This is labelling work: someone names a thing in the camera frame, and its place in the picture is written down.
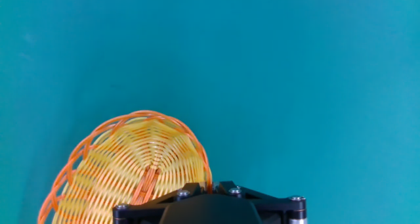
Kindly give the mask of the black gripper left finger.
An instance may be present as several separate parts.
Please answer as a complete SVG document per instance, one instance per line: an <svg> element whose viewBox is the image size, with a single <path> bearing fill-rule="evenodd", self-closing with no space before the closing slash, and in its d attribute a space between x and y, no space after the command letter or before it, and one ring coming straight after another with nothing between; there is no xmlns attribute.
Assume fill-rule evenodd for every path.
<svg viewBox="0 0 420 224"><path fill-rule="evenodd" d="M112 209L113 224L136 223L144 217L162 216L170 204L206 193L206 185L203 187L199 183L186 183L180 189L141 205L117 204Z"/></svg>

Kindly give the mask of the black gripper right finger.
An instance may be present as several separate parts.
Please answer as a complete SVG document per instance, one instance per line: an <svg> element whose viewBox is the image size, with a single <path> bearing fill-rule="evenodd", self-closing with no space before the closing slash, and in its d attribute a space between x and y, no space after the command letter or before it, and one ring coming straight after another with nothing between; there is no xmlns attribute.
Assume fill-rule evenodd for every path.
<svg viewBox="0 0 420 224"><path fill-rule="evenodd" d="M264 223L276 215L281 224L307 224L306 198L292 195L287 198L276 198L246 187L233 181L213 183L213 194L225 194L249 201L256 208Z"/></svg>

